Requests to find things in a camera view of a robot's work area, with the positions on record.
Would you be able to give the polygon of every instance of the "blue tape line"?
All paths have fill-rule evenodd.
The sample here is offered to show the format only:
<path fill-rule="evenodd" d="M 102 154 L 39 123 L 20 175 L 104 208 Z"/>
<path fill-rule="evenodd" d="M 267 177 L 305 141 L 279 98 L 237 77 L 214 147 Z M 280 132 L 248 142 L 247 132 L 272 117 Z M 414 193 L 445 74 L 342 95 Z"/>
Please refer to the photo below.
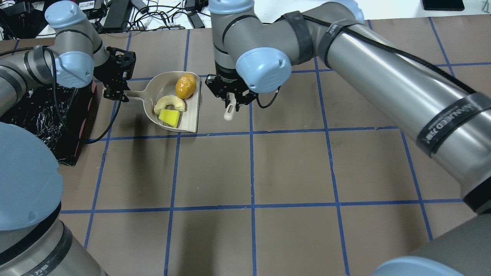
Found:
<path fill-rule="evenodd" d="M 461 203 L 460 198 L 424 199 L 425 204 Z M 335 206 L 370 206 L 370 205 L 404 205 L 420 204 L 420 200 L 384 200 L 384 201 L 347 201 L 347 202 L 312 202 L 312 203 L 269 203 L 254 204 L 254 208 L 302 208 L 302 207 L 335 207 Z M 252 205 L 217 205 L 217 206 L 190 206 L 174 207 L 173 211 L 202 211 L 202 210 L 230 210 L 251 209 Z M 136 209 L 96 209 L 96 210 L 62 210 L 62 214 L 104 214 L 104 213 L 137 213 L 137 212 L 167 212 L 170 208 L 136 208 Z"/>
<path fill-rule="evenodd" d="M 150 81 L 152 80 L 153 78 L 133 78 L 131 80 L 128 80 L 129 82 L 136 82 L 136 81 Z"/>
<path fill-rule="evenodd" d="M 60 214 L 90 214 L 92 210 L 61 210 Z"/>
<path fill-rule="evenodd" d="M 233 136 L 233 135 L 249 135 L 249 132 L 217 132 L 217 133 L 190 133 L 182 134 L 182 137 L 208 137 L 208 136 Z"/>
<path fill-rule="evenodd" d="M 249 143 L 250 143 L 250 204 L 251 204 L 251 233 L 252 233 L 252 275 L 257 276 L 256 261 L 256 206 L 254 192 L 254 127 L 252 120 L 252 105 L 249 105 Z"/>
<path fill-rule="evenodd" d="M 379 127 L 357 127 L 357 128 L 328 128 L 329 132 L 334 131 L 358 131 L 358 130 L 390 130 L 398 129 L 396 126 Z M 292 130 L 273 130 L 273 131 L 253 131 L 253 134 L 279 134 L 279 133 L 305 133 L 305 132 L 324 132 L 325 129 L 292 129 Z M 250 132 L 217 132 L 217 133 L 185 133 L 181 134 L 182 138 L 186 137 L 212 137 L 212 136 L 236 136 L 249 135 Z M 150 135 L 150 136 L 128 136 L 128 137 L 110 137 L 109 140 L 134 140 L 134 139 L 162 139 L 162 138 L 177 138 L 176 134 L 170 135 Z M 108 138 L 102 138 L 101 141 L 106 141 Z"/>
<path fill-rule="evenodd" d="M 177 138 L 177 134 L 154 135 L 154 136 L 133 136 L 133 137 L 111 137 L 109 139 L 111 141 L 113 141 L 113 140 L 161 139 L 161 138 Z"/>
<path fill-rule="evenodd" d="M 419 204 L 419 200 L 386 200 L 386 201 L 351 201 L 340 202 L 340 206 L 369 206 L 369 205 L 401 205 L 401 204 Z"/>
<path fill-rule="evenodd" d="M 399 128 L 396 126 L 388 126 L 388 127 L 379 127 L 376 130 L 384 130 L 384 129 L 399 129 Z"/>
<path fill-rule="evenodd" d="M 373 30 L 372 22 L 370 20 L 367 20 L 367 23 L 368 23 L 368 28 L 370 28 L 370 30 Z"/>
<path fill-rule="evenodd" d="M 279 203 L 279 204 L 256 204 L 256 208 L 299 208 L 299 207 L 334 207 L 336 202 L 319 203 Z"/>
<path fill-rule="evenodd" d="M 491 65 L 491 62 L 475 62 L 475 63 L 455 63 L 451 66 L 479 66 L 479 65 Z"/>
<path fill-rule="evenodd" d="M 131 43 L 131 33 L 128 33 L 128 42 L 126 43 L 126 50 L 130 50 L 130 43 Z"/>
<path fill-rule="evenodd" d="M 133 208 L 133 209 L 98 209 L 94 210 L 95 214 L 107 213 L 143 213 L 143 212 L 165 212 L 170 211 L 170 208 Z"/>
<path fill-rule="evenodd" d="M 445 58 L 445 62 L 447 63 L 448 69 L 450 69 L 450 74 L 452 75 L 452 77 L 455 77 L 454 70 L 450 65 L 450 61 L 448 60 L 447 54 L 445 53 L 445 49 L 443 48 L 443 44 L 441 43 L 440 37 L 436 32 L 435 24 L 433 24 L 433 19 L 431 19 L 431 17 L 428 17 L 428 20 L 430 21 L 431 29 L 433 29 L 433 33 L 435 34 L 436 40 L 438 41 L 438 45 L 440 46 L 440 50 L 443 53 L 443 57 Z"/>
<path fill-rule="evenodd" d="M 217 206 L 174 207 L 174 211 L 230 210 L 230 209 L 250 209 L 250 208 L 251 205 L 217 205 Z"/>
<path fill-rule="evenodd" d="M 315 73 L 315 70 L 295 70 L 292 71 L 292 74 L 298 74 L 298 73 Z"/>
<path fill-rule="evenodd" d="M 414 186 L 416 188 L 416 193 L 418 194 L 418 201 L 419 201 L 419 205 L 421 206 L 421 212 L 423 214 L 423 219 L 425 221 L 426 232 L 428 232 L 428 238 L 430 239 L 430 241 L 432 241 L 433 240 L 433 234 L 431 233 L 430 222 L 428 221 L 428 216 L 426 215 L 426 208 L 425 208 L 425 204 L 423 203 L 423 197 L 421 196 L 421 190 L 419 189 L 419 184 L 418 184 L 418 179 L 416 177 L 416 172 L 415 172 L 414 166 L 412 164 L 412 158 L 411 158 L 411 153 L 409 152 L 408 142 L 406 141 L 406 136 L 404 135 L 404 133 L 402 131 L 401 131 L 401 138 L 402 138 L 402 142 L 404 144 L 404 149 L 406 150 L 406 156 L 408 157 L 408 163 L 409 163 L 409 167 L 411 169 L 411 175 L 412 175 L 412 179 L 414 181 Z"/>
<path fill-rule="evenodd" d="M 169 269 L 169 257 L 170 257 L 170 239 L 172 235 L 172 221 L 174 219 L 174 202 L 176 198 L 176 183 L 177 183 L 177 167 L 179 164 L 179 148 L 181 144 L 180 133 L 177 136 L 176 143 L 176 156 L 174 158 L 174 177 L 172 179 L 172 194 L 170 198 L 170 209 L 169 209 L 169 225 L 167 228 L 167 245 L 165 246 L 165 263 L 164 263 L 164 276 L 167 276 Z"/>
<path fill-rule="evenodd" d="M 424 203 L 453 203 L 453 202 L 463 202 L 460 198 L 449 198 L 449 199 L 424 199 Z"/>
<path fill-rule="evenodd" d="M 114 113 L 116 112 L 116 102 L 112 105 L 112 112 L 111 112 L 111 118 L 114 116 Z M 99 169 L 99 175 L 97 176 L 97 185 L 95 187 L 95 192 L 94 192 L 94 199 L 92 200 L 92 211 L 95 210 L 95 206 L 97 203 L 97 197 L 99 196 L 99 188 L 101 186 L 101 179 L 102 179 L 102 172 L 104 170 L 104 164 L 106 163 L 106 155 L 108 153 L 108 148 L 109 148 L 109 142 L 110 142 L 110 137 L 111 137 L 111 131 L 112 127 L 109 129 L 108 134 L 107 134 L 107 139 L 106 139 L 106 145 L 104 147 L 104 152 L 102 154 L 102 159 L 101 159 L 101 166 Z M 89 244 L 89 238 L 90 238 L 90 231 L 92 229 L 92 222 L 94 220 L 94 213 L 92 212 L 90 214 L 89 218 L 89 225 L 87 226 L 87 233 L 85 234 L 85 242 L 83 243 L 83 247 L 87 249 L 87 246 Z"/>
<path fill-rule="evenodd" d="M 295 130 L 273 130 L 273 131 L 254 131 L 254 134 L 275 134 L 275 133 L 302 133 L 302 132 L 323 132 L 324 129 L 295 129 Z"/>
<path fill-rule="evenodd" d="M 15 43 L 14 50 L 17 50 L 17 47 L 19 46 L 20 39 L 17 39 L 17 42 Z"/>
<path fill-rule="evenodd" d="M 328 128 L 328 131 L 355 131 L 355 130 L 375 130 L 374 127 L 359 127 L 359 128 Z"/>
<path fill-rule="evenodd" d="M 319 74 L 319 65 L 317 63 L 317 57 L 314 58 L 314 64 L 315 64 L 315 70 L 316 70 L 316 77 L 317 77 L 317 89 L 319 90 L 319 100 L 321 104 L 321 110 L 322 110 L 322 120 L 324 121 L 324 131 L 326 133 L 326 143 L 327 143 L 327 153 L 329 155 L 329 166 L 331 169 L 331 179 L 332 179 L 332 189 L 334 190 L 334 200 L 336 201 L 336 212 L 337 212 L 337 217 L 338 217 L 338 226 L 339 226 L 339 236 L 341 240 L 341 248 L 343 251 L 343 261 L 344 261 L 344 269 L 346 275 L 350 275 L 350 266 L 348 264 L 348 254 L 346 251 L 346 242 L 344 238 L 344 229 L 343 229 L 343 219 L 341 217 L 341 207 L 339 206 L 339 196 L 337 192 L 337 184 L 336 184 L 336 176 L 334 175 L 334 163 L 332 160 L 332 151 L 331 151 L 331 143 L 330 143 L 330 138 L 329 138 L 329 128 L 327 126 L 327 119 L 326 119 L 326 111 L 324 109 L 324 98 L 322 96 L 322 86 L 321 86 L 321 77 Z"/>
<path fill-rule="evenodd" d="M 184 71 L 188 70 L 188 52 L 189 52 L 189 36 L 190 36 L 191 30 L 188 30 L 188 35 L 186 37 L 186 51 L 184 54 Z"/>

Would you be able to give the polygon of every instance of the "black cable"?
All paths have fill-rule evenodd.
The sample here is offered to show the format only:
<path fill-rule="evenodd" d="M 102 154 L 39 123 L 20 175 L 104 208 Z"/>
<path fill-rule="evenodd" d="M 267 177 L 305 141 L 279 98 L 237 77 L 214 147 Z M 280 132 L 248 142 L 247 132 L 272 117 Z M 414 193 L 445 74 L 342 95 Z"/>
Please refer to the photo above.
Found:
<path fill-rule="evenodd" d="M 56 34 L 56 33 L 54 32 L 54 33 L 49 33 L 49 34 L 39 34 L 39 35 L 37 35 L 37 36 L 49 36 L 49 35 L 55 35 L 55 34 Z"/>
<path fill-rule="evenodd" d="M 58 119 L 60 120 L 61 126 L 63 127 L 63 129 L 66 130 L 66 132 L 68 132 L 71 136 L 73 136 L 74 138 L 76 138 L 79 142 L 82 142 L 82 143 L 85 143 L 85 144 L 93 144 L 95 142 L 100 141 L 108 133 L 109 129 L 112 127 L 114 121 L 116 120 L 116 117 L 118 116 L 119 108 L 121 107 L 121 102 L 123 100 L 123 93 L 121 93 L 119 95 L 119 100 L 118 100 L 118 105 L 116 107 L 116 111 L 114 112 L 114 116 L 111 118 L 111 121 L 109 122 L 109 125 L 106 128 L 106 130 L 104 130 L 104 132 L 99 137 L 97 137 L 94 140 L 92 140 L 92 139 L 81 139 L 81 138 L 79 138 L 78 135 L 74 134 L 68 128 L 68 126 L 66 125 L 66 122 L 63 120 L 63 117 L 61 116 L 61 112 L 60 112 L 60 110 L 58 108 L 58 100 L 56 98 L 57 83 L 56 83 L 55 55 L 53 54 L 53 51 L 50 48 L 48 48 L 48 46 L 43 46 L 43 50 L 47 51 L 50 54 L 50 57 L 51 57 L 52 74 L 53 74 L 53 101 L 55 102 L 55 111 L 56 111 L 56 114 L 58 116 Z"/>
<path fill-rule="evenodd" d="M 331 23 L 328 23 L 328 22 L 324 22 L 322 20 L 319 20 L 317 18 L 313 18 L 313 17 L 310 17 L 310 16 L 306 16 L 304 15 L 303 16 L 306 20 L 308 21 L 311 21 L 311 22 L 314 22 L 314 23 L 317 23 L 317 24 L 320 24 L 320 25 L 323 25 L 323 26 L 326 26 L 326 27 L 329 27 L 331 25 Z M 456 86 L 458 86 L 459 88 L 461 88 L 462 90 L 464 90 L 465 92 L 467 92 L 468 94 L 474 94 L 476 93 L 476 91 L 474 89 L 472 89 L 471 87 L 469 87 L 467 84 L 461 82 L 460 80 L 458 80 L 457 78 L 451 76 L 450 74 L 448 74 L 447 72 L 441 70 L 440 68 L 434 66 L 433 64 L 427 62 L 426 60 L 422 59 L 422 58 L 419 58 L 415 55 L 412 55 L 412 54 L 409 54 L 407 52 L 404 52 L 402 50 L 399 50 L 399 49 L 396 49 L 394 47 L 391 47 L 391 46 L 387 46 L 385 44 L 382 44 L 380 42 L 377 42 L 373 39 L 370 39 L 354 30 L 351 30 L 351 29 L 348 29 L 348 28 L 344 28 L 343 31 L 354 37 L 354 38 L 357 38 L 365 43 L 368 43 L 372 46 L 375 46 L 375 47 L 378 47 L 380 49 L 383 49 L 385 51 L 388 51 L 388 52 L 391 52 L 391 53 L 394 53 L 394 54 L 397 54 L 397 55 L 401 55 L 403 57 L 406 57 L 412 61 L 415 61 L 423 66 L 425 66 L 426 68 L 436 72 L 437 74 L 439 74 L 440 76 L 444 77 L 446 80 L 450 81 L 451 83 L 455 84 Z"/>
<path fill-rule="evenodd" d="M 185 14 L 185 15 L 186 15 L 186 16 L 189 18 L 188 13 L 186 13 L 186 12 L 184 12 L 184 11 L 177 11 L 177 12 L 173 13 L 173 14 L 171 15 L 171 17 L 170 17 L 170 20 L 172 21 L 172 23 L 174 23 L 174 16 L 176 16 L 176 15 L 178 15 L 178 14 L 180 14 L 180 13 Z"/>
<path fill-rule="evenodd" d="M 13 54 L 16 52 L 22 52 L 22 51 L 30 51 L 34 49 L 34 47 L 26 47 L 26 48 L 20 48 L 20 49 L 15 49 L 15 50 L 9 50 L 7 52 L 0 53 L 0 56 L 8 55 L 8 54 Z"/>
<path fill-rule="evenodd" d="M 262 108 L 262 109 L 265 109 L 265 108 L 270 107 L 270 106 L 273 104 L 274 100 L 276 99 L 276 96 L 278 96 L 278 92 L 279 92 L 279 89 L 280 89 L 280 88 L 281 88 L 281 86 L 280 86 L 280 87 L 278 87 L 278 89 L 277 89 L 277 90 L 276 90 L 276 92 L 274 93 L 274 96 L 273 96 L 273 98 L 271 99 L 271 101 L 270 101 L 270 102 L 269 102 L 267 105 L 265 105 L 265 106 L 261 105 L 261 102 L 259 101 L 259 95 L 257 95 L 257 98 L 256 98 L 257 105 L 258 105 L 260 108 Z"/>

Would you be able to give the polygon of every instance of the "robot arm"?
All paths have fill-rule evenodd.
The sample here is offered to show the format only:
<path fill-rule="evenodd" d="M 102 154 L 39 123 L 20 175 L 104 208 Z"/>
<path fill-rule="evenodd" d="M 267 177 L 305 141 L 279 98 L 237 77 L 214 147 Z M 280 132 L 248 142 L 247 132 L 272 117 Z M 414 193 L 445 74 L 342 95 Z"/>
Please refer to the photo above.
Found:
<path fill-rule="evenodd" d="M 50 50 L 55 56 L 58 84 L 81 88 L 95 75 L 109 88 L 106 98 L 117 100 L 123 90 L 128 90 L 126 80 L 133 73 L 135 53 L 106 47 L 84 13 L 71 1 L 54 3 L 45 17 L 56 31 L 53 46 L 36 46 L 24 54 L 0 59 L 0 115 L 26 91 L 53 83 Z"/>
<path fill-rule="evenodd" d="M 362 24 L 353 0 L 332 0 L 270 25 L 253 7 L 253 0 L 210 1 L 217 74 L 206 84 L 225 100 L 226 114 L 231 103 L 238 111 L 285 83 L 292 64 L 318 56 L 456 178 L 462 199 L 479 214 L 373 276 L 489 274 L 491 99 L 394 49 Z"/>

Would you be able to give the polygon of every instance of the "white dustpan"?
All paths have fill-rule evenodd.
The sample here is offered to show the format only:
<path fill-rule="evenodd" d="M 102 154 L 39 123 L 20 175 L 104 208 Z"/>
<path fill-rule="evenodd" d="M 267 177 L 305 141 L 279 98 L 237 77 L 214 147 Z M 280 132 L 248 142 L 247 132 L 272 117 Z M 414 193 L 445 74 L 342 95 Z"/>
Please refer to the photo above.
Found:
<path fill-rule="evenodd" d="M 184 101 L 186 102 L 186 110 L 181 113 L 181 119 L 177 128 L 173 128 L 159 120 L 159 116 L 153 112 L 153 107 L 156 102 L 166 96 L 175 95 L 176 83 L 179 78 L 186 74 L 192 74 L 196 80 L 196 90 L 194 94 Z M 143 109 L 147 117 L 163 129 L 174 132 L 193 132 L 198 129 L 198 111 L 199 99 L 201 92 L 201 79 L 195 73 L 191 72 L 166 72 L 155 76 L 147 84 L 143 91 L 124 91 L 125 95 L 130 99 L 139 99 L 143 102 Z"/>

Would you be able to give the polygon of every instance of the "yellow toy cheese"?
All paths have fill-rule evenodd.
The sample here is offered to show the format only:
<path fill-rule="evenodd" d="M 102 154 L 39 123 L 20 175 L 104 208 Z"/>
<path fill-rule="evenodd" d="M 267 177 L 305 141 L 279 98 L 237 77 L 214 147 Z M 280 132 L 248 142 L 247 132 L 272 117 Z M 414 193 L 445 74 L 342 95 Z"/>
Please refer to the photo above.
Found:
<path fill-rule="evenodd" d="M 177 128 L 180 117 L 181 114 L 177 110 L 162 109 L 160 110 L 159 114 L 159 120 L 162 120 L 164 123 L 171 125 L 171 127 L 173 128 Z"/>

